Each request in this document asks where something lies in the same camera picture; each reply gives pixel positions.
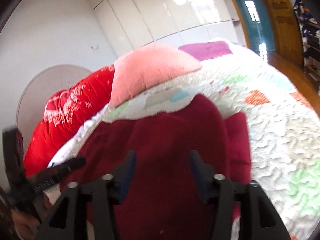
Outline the person left hand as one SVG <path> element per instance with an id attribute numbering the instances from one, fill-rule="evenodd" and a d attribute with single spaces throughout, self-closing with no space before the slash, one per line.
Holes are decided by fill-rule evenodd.
<path id="1" fill-rule="evenodd" d="M 46 217 L 52 208 L 52 204 L 45 193 L 42 194 L 42 208 L 44 216 Z M 40 226 L 39 221 L 35 217 L 13 208 L 11 209 L 11 218 L 14 223 L 16 233 L 20 239 L 35 239 L 36 233 L 33 232 L 33 229 Z"/>

